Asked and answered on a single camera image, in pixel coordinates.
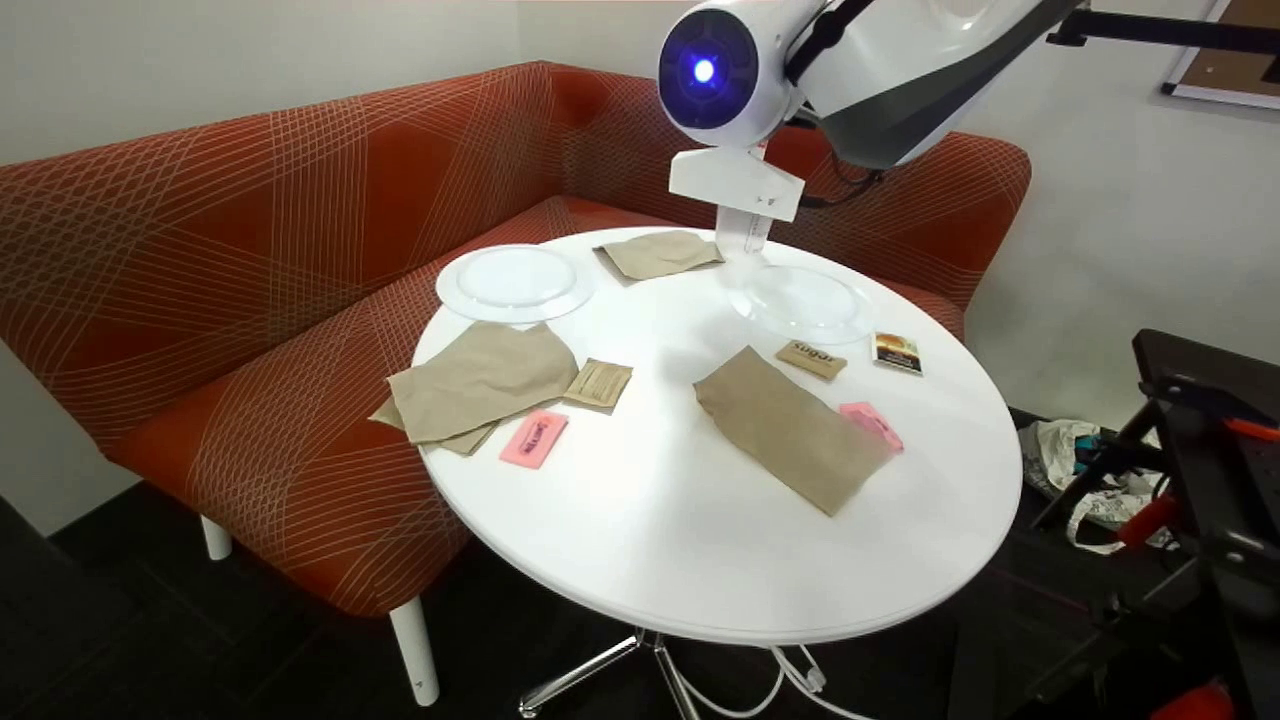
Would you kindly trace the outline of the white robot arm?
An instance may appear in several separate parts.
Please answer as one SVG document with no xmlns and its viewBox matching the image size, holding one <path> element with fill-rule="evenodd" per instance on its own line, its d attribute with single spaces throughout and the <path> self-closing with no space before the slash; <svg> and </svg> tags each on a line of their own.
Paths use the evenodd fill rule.
<svg viewBox="0 0 1280 720">
<path fill-rule="evenodd" d="M 791 220 L 802 178 L 763 159 L 788 120 L 807 110 L 846 165 L 909 165 L 1072 8 L 1075 0 L 695 0 L 657 50 L 658 106 L 690 140 L 666 165 L 666 193 Z"/>
</svg>

